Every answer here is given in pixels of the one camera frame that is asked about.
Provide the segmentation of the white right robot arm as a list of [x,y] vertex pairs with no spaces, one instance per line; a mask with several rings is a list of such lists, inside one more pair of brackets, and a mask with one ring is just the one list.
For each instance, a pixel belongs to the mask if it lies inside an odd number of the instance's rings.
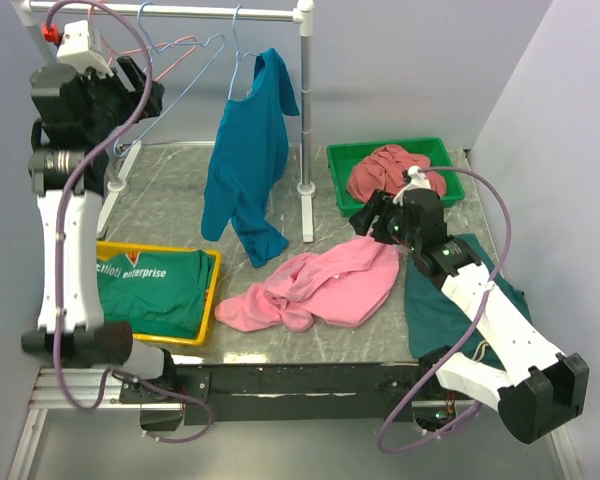
[[447,231],[444,206],[428,189],[397,196],[377,190],[349,222],[358,235],[404,245],[418,271],[467,318],[502,364],[492,368],[461,353],[455,344],[422,369],[418,381],[385,420],[390,425],[420,390],[437,399],[447,391],[498,412],[507,430],[530,444],[580,416],[589,367],[577,353],[565,355],[519,312],[489,269],[462,239]]

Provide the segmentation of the pink t shirt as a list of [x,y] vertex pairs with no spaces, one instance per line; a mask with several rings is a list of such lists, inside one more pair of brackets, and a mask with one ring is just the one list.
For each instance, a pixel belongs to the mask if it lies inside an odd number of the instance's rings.
[[283,325],[309,329],[317,318],[356,328],[387,300],[400,269],[399,250],[357,236],[330,250],[297,255],[246,292],[220,302],[215,319],[249,333]]

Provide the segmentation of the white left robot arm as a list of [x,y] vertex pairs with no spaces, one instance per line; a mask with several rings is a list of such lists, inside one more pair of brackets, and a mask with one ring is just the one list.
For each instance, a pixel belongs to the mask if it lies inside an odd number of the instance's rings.
[[132,58],[117,63],[109,73],[57,63],[30,76],[39,117],[28,171],[43,227],[44,287],[37,326],[21,347],[58,371],[108,366],[165,402],[180,388],[171,355],[135,340],[126,320],[106,323],[97,286],[108,146],[118,127],[158,116],[164,94]]

